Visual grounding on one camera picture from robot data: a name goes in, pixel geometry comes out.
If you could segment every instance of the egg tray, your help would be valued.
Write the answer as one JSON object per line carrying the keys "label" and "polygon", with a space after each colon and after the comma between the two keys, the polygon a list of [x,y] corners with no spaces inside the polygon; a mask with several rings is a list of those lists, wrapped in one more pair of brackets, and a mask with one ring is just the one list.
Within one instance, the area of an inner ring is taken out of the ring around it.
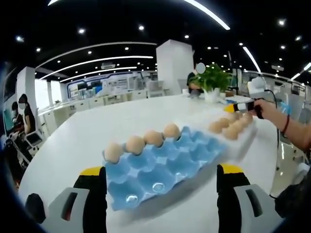
{"label": "egg tray", "polygon": [[138,156],[125,152],[117,164],[104,161],[112,209],[134,209],[144,200],[166,194],[225,150],[215,137],[185,126],[178,140],[166,138],[159,148],[146,145]]}

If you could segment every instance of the white column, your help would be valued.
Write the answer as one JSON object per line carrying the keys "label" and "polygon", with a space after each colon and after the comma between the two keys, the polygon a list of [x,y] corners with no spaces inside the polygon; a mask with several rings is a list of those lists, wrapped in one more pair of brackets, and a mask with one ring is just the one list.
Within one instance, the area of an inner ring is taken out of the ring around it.
{"label": "white column", "polygon": [[37,104],[35,101],[35,69],[32,67],[25,67],[17,75],[16,82],[16,98],[17,102],[22,94],[26,94],[28,98],[28,103],[30,108],[35,114],[37,109]]}
{"label": "white column", "polygon": [[49,105],[50,105],[50,107],[51,107],[51,106],[53,106],[51,81],[47,82],[47,84],[48,84]]}
{"label": "white column", "polygon": [[169,95],[181,94],[178,79],[186,80],[193,71],[192,46],[168,40],[156,48],[158,80],[164,81]]}
{"label": "white column", "polygon": [[62,102],[68,101],[68,91],[67,91],[67,84],[60,83],[60,94],[62,96]]}

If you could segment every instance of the white table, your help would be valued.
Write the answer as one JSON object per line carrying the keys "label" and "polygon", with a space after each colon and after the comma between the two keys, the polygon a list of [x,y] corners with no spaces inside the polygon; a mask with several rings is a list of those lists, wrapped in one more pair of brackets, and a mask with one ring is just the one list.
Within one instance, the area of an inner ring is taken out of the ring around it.
{"label": "white table", "polygon": [[[237,101],[247,98],[234,97]],[[50,204],[80,172],[103,163],[102,150],[110,141],[124,142],[147,130],[162,131],[166,124],[202,109],[223,107],[184,96],[158,97],[124,102],[78,112],[62,124],[40,148],[28,166],[19,188],[23,202],[37,193]],[[238,164],[251,183],[270,193],[276,170],[276,128],[258,120],[258,131]],[[218,232],[216,165],[176,187],[168,194],[142,203],[130,212],[113,212],[107,195],[109,233],[214,233]]]}

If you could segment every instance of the black ceiling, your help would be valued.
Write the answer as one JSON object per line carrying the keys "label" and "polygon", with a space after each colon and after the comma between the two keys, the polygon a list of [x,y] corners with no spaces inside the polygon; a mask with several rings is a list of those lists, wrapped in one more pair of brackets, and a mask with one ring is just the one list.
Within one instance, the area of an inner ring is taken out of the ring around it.
{"label": "black ceiling", "polygon": [[[278,74],[292,77],[311,62],[310,3],[296,0],[241,1],[197,0],[219,16],[229,27],[226,31],[212,18],[183,0],[60,0],[51,6],[49,0],[4,1],[0,7],[2,33],[0,51],[3,59],[18,65],[36,67],[62,53],[77,48],[109,42],[151,42],[158,45],[168,39],[189,43],[195,50],[195,62],[216,62],[224,69],[242,66],[256,70],[240,42],[249,48],[262,72],[276,73],[271,65],[280,65]],[[283,27],[279,19],[285,19]],[[85,28],[84,35],[78,34]],[[24,43],[15,40],[24,37]],[[155,45],[111,45],[80,50],[52,60],[42,67],[58,70],[76,63],[94,59],[143,55],[154,59],[115,60],[120,67],[138,66],[155,70]],[[95,71],[102,62],[67,69],[61,73],[75,76]],[[309,73],[297,81],[307,82]]]}

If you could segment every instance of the floor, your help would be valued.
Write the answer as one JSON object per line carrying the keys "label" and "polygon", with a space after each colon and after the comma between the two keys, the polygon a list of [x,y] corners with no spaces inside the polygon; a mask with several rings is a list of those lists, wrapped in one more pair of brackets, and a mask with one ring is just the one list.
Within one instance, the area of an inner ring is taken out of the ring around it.
{"label": "floor", "polygon": [[277,166],[279,170],[276,171],[270,193],[271,196],[279,196],[289,185],[301,180],[301,177],[298,177],[296,173],[298,165],[303,162],[302,156],[303,152],[293,145],[280,142],[277,155]]}

